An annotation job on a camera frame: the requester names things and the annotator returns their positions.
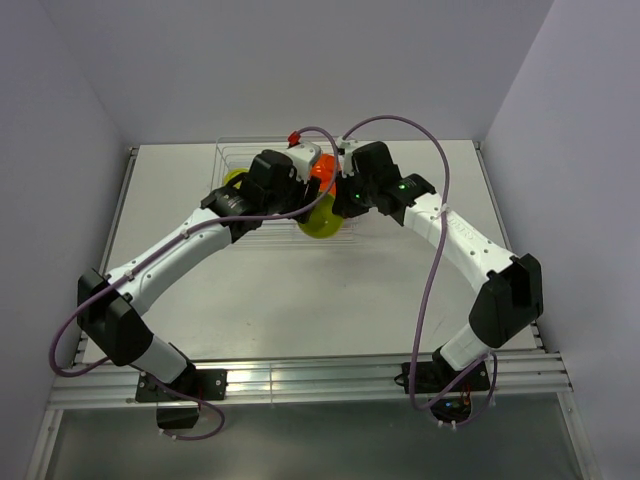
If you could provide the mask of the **green bowl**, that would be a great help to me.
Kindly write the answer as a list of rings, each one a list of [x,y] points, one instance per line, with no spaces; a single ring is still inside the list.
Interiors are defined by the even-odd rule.
[[[236,168],[229,170],[223,178],[223,185],[239,189],[247,173],[247,168]]]
[[[309,212],[306,223],[298,223],[298,228],[314,239],[327,239],[334,236],[343,226],[344,219],[333,213],[335,196],[327,194]]]

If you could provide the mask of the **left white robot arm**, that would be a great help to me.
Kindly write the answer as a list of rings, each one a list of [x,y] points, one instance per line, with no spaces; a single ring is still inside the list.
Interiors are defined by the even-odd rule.
[[[77,323],[117,366],[155,377],[172,399],[196,387],[193,363],[163,341],[143,317],[174,283],[210,255],[258,229],[272,215],[293,213],[315,201],[320,179],[312,176],[321,150],[308,142],[285,150],[265,149],[249,168],[212,190],[193,213],[156,245],[107,275],[95,271],[78,282],[78,301],[91,300]]]

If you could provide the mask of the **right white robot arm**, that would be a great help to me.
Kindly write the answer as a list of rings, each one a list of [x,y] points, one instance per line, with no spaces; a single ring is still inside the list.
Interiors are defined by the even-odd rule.
[[[452,390],[467,367],[498,349],[543,313],[540,262],[497,245],[452,210],[443,192],[419,173],[403,171],[388,145],[341,140],[334,214],[354,218],[375,208],[432,244],[469,282],[476,298],[466,324],[438,348],[435,383]]]

